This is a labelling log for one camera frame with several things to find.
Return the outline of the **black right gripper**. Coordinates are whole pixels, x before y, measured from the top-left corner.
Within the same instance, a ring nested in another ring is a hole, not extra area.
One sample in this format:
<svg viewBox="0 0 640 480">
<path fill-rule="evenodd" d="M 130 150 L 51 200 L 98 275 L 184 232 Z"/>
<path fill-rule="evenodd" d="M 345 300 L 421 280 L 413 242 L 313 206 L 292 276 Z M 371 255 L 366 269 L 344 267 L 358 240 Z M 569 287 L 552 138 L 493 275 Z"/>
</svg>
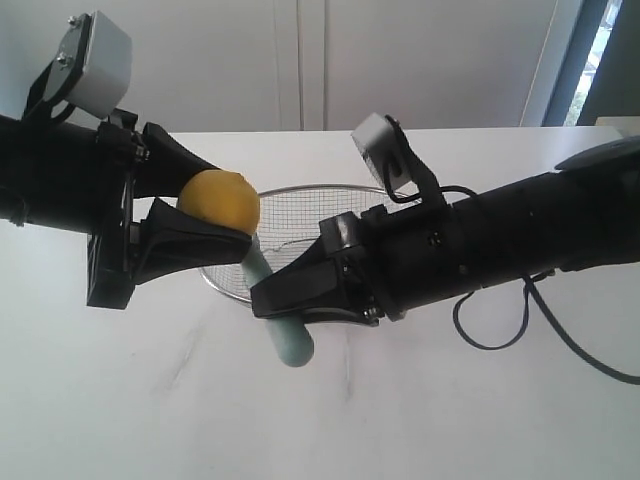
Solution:
<svg viewBox="0 0 640 480">
<path fill-rule="evenodd" d="M 320 224 L 320 239 L 250 289 L 258 318 L 378 326 L 485 285 L 485 215 L 472 199 L 390 213 L 378 205 Z"/>
</svg>

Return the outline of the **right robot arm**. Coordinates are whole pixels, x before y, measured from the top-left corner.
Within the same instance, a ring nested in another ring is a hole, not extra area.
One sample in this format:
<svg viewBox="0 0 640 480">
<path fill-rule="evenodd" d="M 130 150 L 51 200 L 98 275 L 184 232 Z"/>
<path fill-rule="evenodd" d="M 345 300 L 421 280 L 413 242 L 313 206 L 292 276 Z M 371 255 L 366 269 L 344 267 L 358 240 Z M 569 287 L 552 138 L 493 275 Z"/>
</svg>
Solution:
<svg viewBox="0 0 640 480">
<path fill-rule="evenodd" d="M 559 269 L 639 258 L 639 141 L 464 198 L 325 219 L 295 261 L 252 287 L 261 319 L 374 326 L 413 308 Z"/>
</svg>

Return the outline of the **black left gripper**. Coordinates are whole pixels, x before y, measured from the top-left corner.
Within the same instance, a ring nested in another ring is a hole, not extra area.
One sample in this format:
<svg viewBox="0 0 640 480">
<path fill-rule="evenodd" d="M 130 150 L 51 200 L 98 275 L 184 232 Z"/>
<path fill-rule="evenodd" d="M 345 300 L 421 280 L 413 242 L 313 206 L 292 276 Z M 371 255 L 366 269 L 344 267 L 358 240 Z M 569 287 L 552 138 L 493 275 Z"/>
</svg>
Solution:
<svg viewBox="0 0 640 480">
<path fill-rule="evenodd" d="M 134 113 L 114 112 L 91 130 L 1 119 L 1 217 L 16 226 L 87 235 L 91 307 L 123 310 L 135 284 L 194 268 L 238 264 L 252 245 L 246 233 L 209 224 L 156 198 L 138 226 L 132 274 L 136 166 L 145 159 L 135 173 L 135 198 L 177 198 L 195 175 L 219 170 L 158 124 L 147 123 L 141 139 L 137 120 Z"/>
</svg>

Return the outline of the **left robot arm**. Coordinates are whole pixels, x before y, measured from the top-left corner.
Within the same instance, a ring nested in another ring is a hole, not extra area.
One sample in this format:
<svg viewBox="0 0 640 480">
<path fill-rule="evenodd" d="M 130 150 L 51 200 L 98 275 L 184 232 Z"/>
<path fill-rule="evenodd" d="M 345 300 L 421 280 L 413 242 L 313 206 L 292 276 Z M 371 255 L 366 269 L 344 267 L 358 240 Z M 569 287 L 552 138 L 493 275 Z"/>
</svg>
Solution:
<svg viewBox="0 0 640 480">
<path fill-rule="evenodd" d="M 166 203 L 213 165 L 161 126 L 136 131 L 120 111 L 95 130 L 1 120 L 1 216 L 84 233 L 87 304 L 123 310 L 136 286 L 193 268 L 238 264 L 249 235 Z"/>
</svg>

